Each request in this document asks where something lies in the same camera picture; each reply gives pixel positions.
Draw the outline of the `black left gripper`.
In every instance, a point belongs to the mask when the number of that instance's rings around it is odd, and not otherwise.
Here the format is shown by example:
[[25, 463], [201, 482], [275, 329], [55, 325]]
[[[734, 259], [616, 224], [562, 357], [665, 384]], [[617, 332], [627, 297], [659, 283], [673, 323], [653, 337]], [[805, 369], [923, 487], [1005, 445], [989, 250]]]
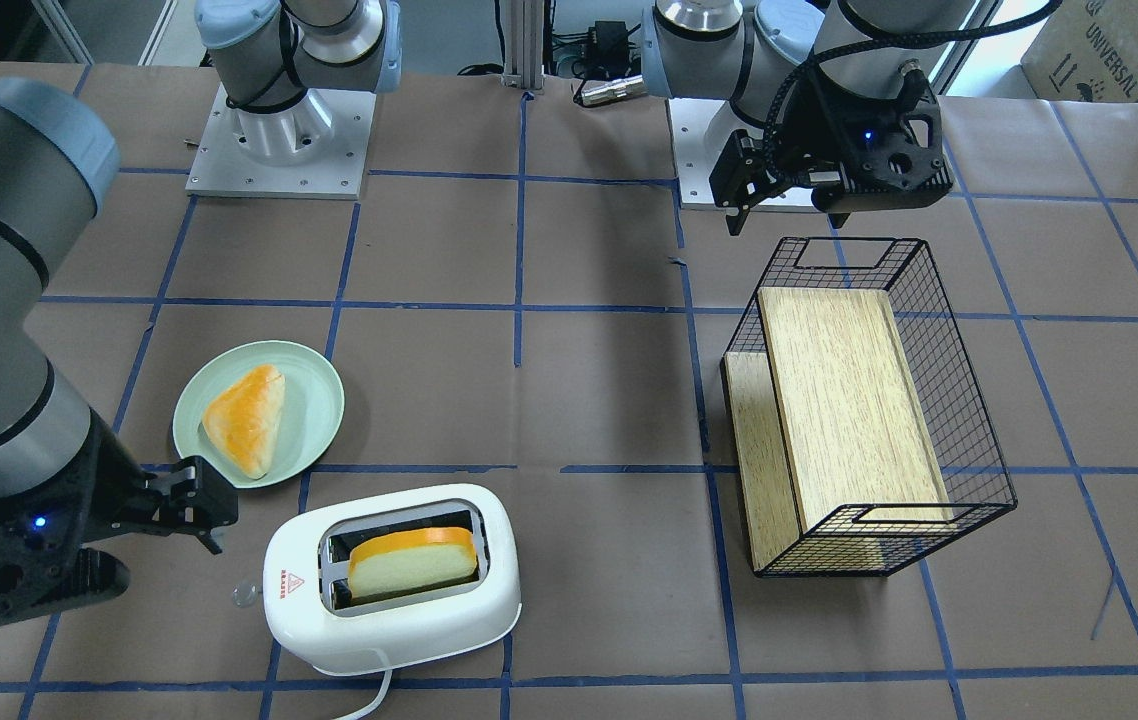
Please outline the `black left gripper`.
[[770, 129], [772, 147], [766, 156], [773, 162], [775, 177], [761, 169], [762, 142], [749, 135], [747, 129], [729, 132], [709, 174], [716, 208], [729, 208], [726, 212], [729, 235], [741, 234], [749, 213], [765, 200], [783, 196], [789, 187], [813, 187], [815, 190], [838, 182], [838, 167], [831, 162], [830, 155], [824, 152], [828, 147], [828, 138], [826, 123], [822, 118], [820, 96], [843, 91], [846, 94], [879, 100], [915, 97], [915, 64], [908, 61], [906, 67], [894, 72], [894, 78], [890, 78], [889, 85], [889, 97], [860, 94], [830, 78], [820, 64], [808, 63], [799, 72], [793, 86], [789, 88], [787, 101], [781, 110], [781, 123]]

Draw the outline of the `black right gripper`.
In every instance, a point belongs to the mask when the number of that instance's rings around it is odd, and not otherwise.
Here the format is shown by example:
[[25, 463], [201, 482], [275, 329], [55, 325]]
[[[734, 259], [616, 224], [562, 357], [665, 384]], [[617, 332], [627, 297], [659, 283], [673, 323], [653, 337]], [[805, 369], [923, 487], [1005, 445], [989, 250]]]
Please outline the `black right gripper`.
[[141, 470], [106, 421], [89, 411], [85, 441], [69, 464], [28, 493], [30, 551], [66, 551], [122, 536], [190, 536], [213, 555], [239, 519], [237, 491], [203, 456], [167, 473]]

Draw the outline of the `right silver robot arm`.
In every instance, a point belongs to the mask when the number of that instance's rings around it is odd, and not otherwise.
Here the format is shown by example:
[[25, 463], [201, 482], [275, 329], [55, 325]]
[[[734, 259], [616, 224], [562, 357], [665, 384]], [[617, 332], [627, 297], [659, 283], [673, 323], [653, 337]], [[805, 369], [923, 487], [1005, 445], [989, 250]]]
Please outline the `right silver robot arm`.
[[[199, 1], [195, 20], [220, 74], [223, 136], [261, 167], [325, 156], [337, 121], [322, 91], [399, 85], [395, 1]], [[0, 557], [74, 553], [116, 530], [170, 533], [188, 518], [24, 329], [119, 165], [88, 105], [0, 77]]]

